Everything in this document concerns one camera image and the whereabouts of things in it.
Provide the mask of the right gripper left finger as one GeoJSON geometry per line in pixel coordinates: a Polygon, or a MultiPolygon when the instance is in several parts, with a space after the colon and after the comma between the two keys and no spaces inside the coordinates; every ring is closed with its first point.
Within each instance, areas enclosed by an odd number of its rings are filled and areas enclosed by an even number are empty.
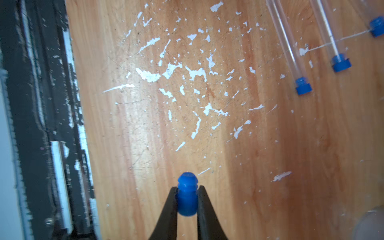
{"type": "Polygon", "coordinates": [[[178,224],[178,188],[172,187],[149,240],[176,240],[178,224]]]}

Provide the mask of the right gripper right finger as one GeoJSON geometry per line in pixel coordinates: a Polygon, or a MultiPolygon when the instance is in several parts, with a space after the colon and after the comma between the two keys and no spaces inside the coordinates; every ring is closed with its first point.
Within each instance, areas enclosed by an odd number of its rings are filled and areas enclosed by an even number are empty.
{"type": "Polygon", "coordinates": [[[206,188],[200,186],[198,189],[197,225],[199,240],[227,240],[213,205],[210,201],[206,188]]]}

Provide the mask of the blue stopper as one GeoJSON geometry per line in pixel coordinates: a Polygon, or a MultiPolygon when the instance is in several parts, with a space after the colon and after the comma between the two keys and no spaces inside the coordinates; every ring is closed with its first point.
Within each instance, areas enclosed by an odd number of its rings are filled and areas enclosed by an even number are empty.
{"type": "Polygon", "coordinates": [[[352,66],[350,60],[344,54],[338,54],[332,57],[331,62],[335,73],[347,70],[352,66]]]}
{"type": "Polygon", "coordinates": [[[379,16],[370,21],[370,32],[374,38],[380,37],[384,34],[384,17],[379,16]]]}
{"type": "Polygon", "coordinates": [[[302,77],[295,80],[296,91],[299,96],[310,93],[313,89],[307,78],[302,77]]]}
{"type": "Polygon", "coordinates": [[[190,172],[183,173],[178,179],[177,210],[182,216],[190,217],[197,213],[198,179],[190,172]]]}

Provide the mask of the glass test tube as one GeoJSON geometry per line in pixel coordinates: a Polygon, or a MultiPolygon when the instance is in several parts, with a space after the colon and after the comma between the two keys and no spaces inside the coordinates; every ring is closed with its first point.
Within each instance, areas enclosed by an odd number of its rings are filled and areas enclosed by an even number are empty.
{"type": "Polygon", "coordinates": [[[376,3],[375,1],[350,0],[350,3],[354,7],[354,9],[357,11],[359,16],[367,23],[370,23],[372,20],[380,16],[380,14],[378,13],[375,7],[375,3],[376,3]]]}
{"type": "Polygon", "coordinates": [[[305,69],[302,65],[299,51],[296,46],[287,16],[284,12],[281,1],[266,1],[270,11],[280,45],[284,52],[290,71],[297,85],[308,83],[305,69]]]}
{"type": "Polygon", "coordinates": [[[340,41],[340,29],[334,21],[329,1],[312,0],[310,3],[332,63],[341,62],[346,57],[340,41]]]}

